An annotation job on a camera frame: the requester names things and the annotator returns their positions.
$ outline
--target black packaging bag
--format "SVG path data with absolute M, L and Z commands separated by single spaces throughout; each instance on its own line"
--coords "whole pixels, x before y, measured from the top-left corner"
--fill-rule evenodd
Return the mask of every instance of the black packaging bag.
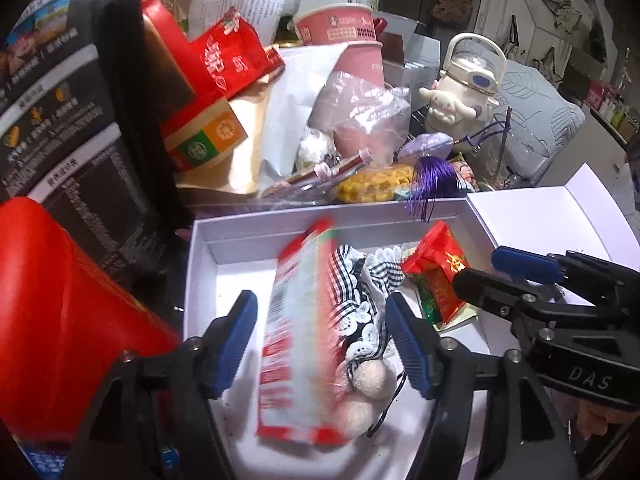
M 8 0 L 0 202 L 29 196 L 129 287 L 190 216 L 149 101 L 140 0 Z

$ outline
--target hanging bag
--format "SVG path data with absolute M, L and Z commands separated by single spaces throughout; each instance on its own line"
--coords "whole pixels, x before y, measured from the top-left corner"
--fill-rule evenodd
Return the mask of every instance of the hanging bag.
M 431 8 L 431 16 L 451 25 L 459 25 L 471 17 L 473 0 L 438 0 Z
M 533 67 L 538 70 L 538 72 L 540 72 L 547 81 L 558 88 L 558 85 L 562 82 L 562 77 L 556 73 L 555 47 L 550 47 L 549 50 L 546 51 L 545 57 L 542 59 L 534 59 Z
M 504 44 L 502 51 L 507 59 L 524 63 L 527 55 L 523 48 L 520 48 L 520 40 L 518 38 L 518 23 L 516 15 L 511 15 L 511 27 L 509 29 L 509 39 Z

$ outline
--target purple tassel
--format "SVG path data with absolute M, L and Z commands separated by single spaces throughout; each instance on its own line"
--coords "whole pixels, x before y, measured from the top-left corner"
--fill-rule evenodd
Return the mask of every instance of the purple tassel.
M 427 221 L 427 204 L 432 198 L 460 196 L 458 174 L 450 162 L 437 156 L 424 156 L 414 166 L 414 179 L 409 193 L 411 214 L 420 210 L 420 219 Z

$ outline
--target hand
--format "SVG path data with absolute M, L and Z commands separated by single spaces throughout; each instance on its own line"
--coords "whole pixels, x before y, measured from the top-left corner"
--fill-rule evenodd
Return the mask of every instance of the hand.
M 620 412 L 620 410 L 593 404 L 588 400 L 580 400 L 578 431 L 580 431 L 584 440 L 588 440 L 592 434 L 604 436 L 607 433 L 609 424 L 624 424 L 634 420 L 638 415 L 640 415 L 640 412 Z

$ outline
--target white pom-pom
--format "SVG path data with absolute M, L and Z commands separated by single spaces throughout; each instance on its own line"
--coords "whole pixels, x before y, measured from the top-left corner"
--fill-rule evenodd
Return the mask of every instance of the white pom-pom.
M 337 429 L 348 439 L 365 433 L 374 423 L 377 410 L 363 394 L 347 394 L 336 410 Z
M 383 361 L 364 361 L 353 374 L 353 387 L 375 400 L 391 400 L 396 390 L 396 374 Z

